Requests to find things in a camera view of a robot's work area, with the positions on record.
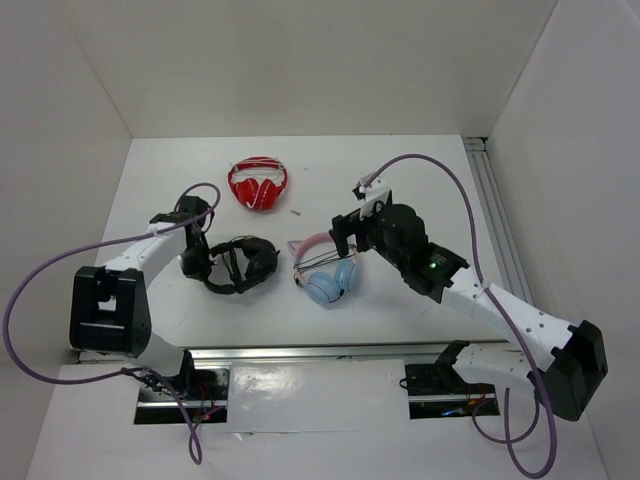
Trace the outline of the black headset with microphone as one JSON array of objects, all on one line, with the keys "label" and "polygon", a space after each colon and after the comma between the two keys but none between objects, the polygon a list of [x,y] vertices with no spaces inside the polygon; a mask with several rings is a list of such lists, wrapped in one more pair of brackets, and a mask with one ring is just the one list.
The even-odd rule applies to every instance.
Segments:
[{"label": "black headset with microphone", "polygon": [[241,236],[210,248],[212,269],[222,262],[229,282],[216,284],[202,280],[205,288],[219,295],[243,294],[268,280],[277,270],[280,251],[269,240],[257,236]]}]

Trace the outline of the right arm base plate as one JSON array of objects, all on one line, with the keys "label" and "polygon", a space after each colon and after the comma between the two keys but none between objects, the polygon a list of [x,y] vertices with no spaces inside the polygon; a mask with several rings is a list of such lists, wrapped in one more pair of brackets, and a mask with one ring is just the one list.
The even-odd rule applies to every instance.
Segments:
[{"label": "right arm base plate", "polygon": [[496,390],[490,384],[469,384],[455,372],[435,363],[406,363],[398,381],[406,391],[411,420],[499,416]]}]

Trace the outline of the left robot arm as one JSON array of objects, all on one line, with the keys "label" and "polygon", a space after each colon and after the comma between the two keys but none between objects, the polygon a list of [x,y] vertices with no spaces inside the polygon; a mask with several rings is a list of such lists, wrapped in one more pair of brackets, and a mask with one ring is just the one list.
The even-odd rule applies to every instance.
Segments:
[{"label": "left robot arm", "polygon": [[102,266],[80,268],[72,289],[71,346],[128,357],[157,371],[163,389],[176,399],[193,394],[198,377],[193,358],[152,332],[147,289],[174,259],[190,279],[200,281],[211,273],[203,232],[210,213],[205,200],[184,196],[176,210],[150,220],[149,238],[135,241]]}]

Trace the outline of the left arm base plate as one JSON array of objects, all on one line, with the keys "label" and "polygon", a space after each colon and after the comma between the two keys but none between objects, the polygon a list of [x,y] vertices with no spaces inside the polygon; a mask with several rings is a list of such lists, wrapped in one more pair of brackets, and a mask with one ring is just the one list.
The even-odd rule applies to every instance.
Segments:
[{"label": "left arm base plate", "polygon": [[[179,398],[195,424],[227,422],[230,370],[227,367],[199,369],[196,383]],[[184,418],[175,399],[165,387],[142,386],[139,389],[135,425],[182,424]]]}]

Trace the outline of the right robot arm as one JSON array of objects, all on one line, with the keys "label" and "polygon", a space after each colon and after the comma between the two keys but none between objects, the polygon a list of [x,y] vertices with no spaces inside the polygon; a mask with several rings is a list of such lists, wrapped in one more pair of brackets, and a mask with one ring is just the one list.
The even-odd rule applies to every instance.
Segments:
[{"label": "right robot arm", "polygon": [[332,220],[339,255],[354,238],[360,252],[374,250],[416,293],[475,319],[518,346],[520,355],[488,354],[454,341],[440,356],[436,379],[448,392],[468,383],[492,383],[547,400],[553,414],[577,421],[608,373],[602,331],[549,315],[481,280],[462,257],[431,242],[424,221],[404,204],[378,203],[367,216],[355,210]]}]

